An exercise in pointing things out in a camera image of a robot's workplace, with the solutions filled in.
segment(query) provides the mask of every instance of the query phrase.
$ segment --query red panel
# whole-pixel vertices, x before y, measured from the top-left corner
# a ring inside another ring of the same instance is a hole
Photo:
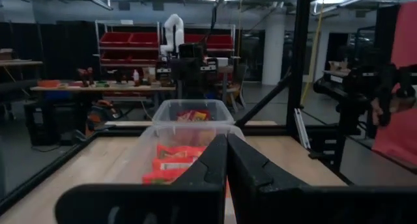
[[[401,5],[391,61],[397,67],[417,64],[417,2]]]
[[[128,46],[131,33],[109,32],[100,39],[100,46],[103,47],[124,47]]]
[[[233,39],[230,35],[210,35],[207,49],[232,49]]]
[[[196,43],[203,39],[204,35],[184,35],[185,43]]]
[[[158,33],[133,33],[129,44],[136,48],[158,48]]]
[[[417,2],[406,3],[399,10],[391,56],[399,68],[417,64],[416,15]],[[417,165],[416,129],[417,109],[394,113],[390,124],[378,129],[372,150]]]

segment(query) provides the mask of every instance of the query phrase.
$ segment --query black backdrop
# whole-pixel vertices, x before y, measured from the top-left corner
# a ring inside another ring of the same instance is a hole
[[[113,27],[113,31],[153,32],[155,27]],[[99,37],[104,26],[99,26]],[[207,29],[187,29],[186,33],[205,34]],[[229,34],[215,29],[212,34]],[[77,68],[92,67],[100,78],[94,22],[57,21],[56,24],[0,23],[0,48],[13,48],[16,58],[43,61],[42,78],[77,79]]]

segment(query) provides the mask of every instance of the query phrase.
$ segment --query yellow cable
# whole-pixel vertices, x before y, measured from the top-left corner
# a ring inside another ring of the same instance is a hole
[[[311,50],[310,67],[309,67],[309,71],[308,71],[307,83],[306,83],[306,87],[304,88],[304,92],[302,93],[300,105],[303,105],[304,100],[306,99],[306,96],[307,96],[307,93],[308,93],[308,89],[310,87],[310,83],[313,81],[313,72],[314,72],[314,69],[315,69],[315,61],[316,61],[316,58],[317,58],[317,45],[319,43],[321,22],[322,22],[322,18],[323,18],[323,8],[324,8],[324,0],[321,3],[319,22],[317,24],[315,37],[314,37],[314,42],[313,42],[313,47],[312,47],[312,50]]]

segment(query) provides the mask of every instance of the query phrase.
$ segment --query red storage bin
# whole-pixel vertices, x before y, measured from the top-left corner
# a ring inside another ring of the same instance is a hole
[[[103,64],[127,64],[130,62],[128,51],[105,51],[101,56]]]
[[[185,43],[196,43],[203,39],[204,35],[184,35]]]
[[[233,49],[233,39],[230,35],[210,35],[207,49]]]
[[[132,33],[108,32],[100,39],[102,47],[127,47]]]
[[[159,59],[158,51],[132,51],[130,63],[155,65]]]
[[[135,48],[159,48],[158,33],[133,33],[129,45]]]

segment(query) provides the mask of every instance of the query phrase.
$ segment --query wooden tabletop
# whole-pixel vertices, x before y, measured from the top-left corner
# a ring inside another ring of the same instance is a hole
[[[247,137],[246,140],[275,164],[308,184],[345,186],[322,163],[311,160],[308,152],[290,137]],[[138,173],[138,167],[142,170],[147,167],[150,152],[151,149],[138,146],[137,137],[99,137],[4,213],[0,224],[54,224],[53,208],[62,193],[80,184],[131,182],[121,178],[121,171],[129,171],[127,161],[132,154],[139,155],[133,169]]]
[[[175,91],[175,87],[151,87],[142,85],[138,87],[134,86],[123,86],[123,87],[65,87],[65,88],[47,88],[47,87],[32,87],[32,91],[71,91],[71,92],[104,92],[104,91],[117,91],[117,92],[144,92],[144,91]]]
[[[0,66],[3,67],[16,67],[16,66],[32,66],[43,64],[42,61],[23,61],[23,60],[11,60],[11,61],[0,61]]]

